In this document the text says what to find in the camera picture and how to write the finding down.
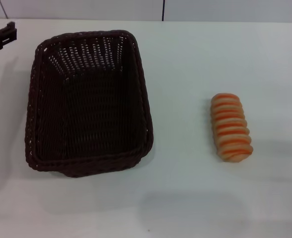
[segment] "bread roll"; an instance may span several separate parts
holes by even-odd
[[[225,162],[240,162],[253,152],[240,99],[230,93],[211,100],[211,118],[218,155]]]

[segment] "orange striped bread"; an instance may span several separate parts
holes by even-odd
[[[240,99],[219,93],[211,99],[211,118],[218,155],[226,162],[240,162],[253,152]]]

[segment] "dark brown wicker basket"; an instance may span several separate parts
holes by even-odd
[[[153,144],[144,71],[127,31],[68,33],[36,50],[26,161],[82,177],[135,166]]]

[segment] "table surface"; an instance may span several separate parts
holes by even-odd
[[[0,28],[8,20],[0,20]],[[292,238],[292,24],[16,20],[0,51],[0,238]],[[32,170],[24,129],[36,47],[125,29],[139,43],[154,146],[85,178]],[[254,152],[216,156],[209,103],[241,98]]]

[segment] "black plastic clip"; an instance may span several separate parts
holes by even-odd
[[[4,45],[17,40],[17,29],[15,28],[15,23],[10,22],[3,29],[0,29],[0,50]]]

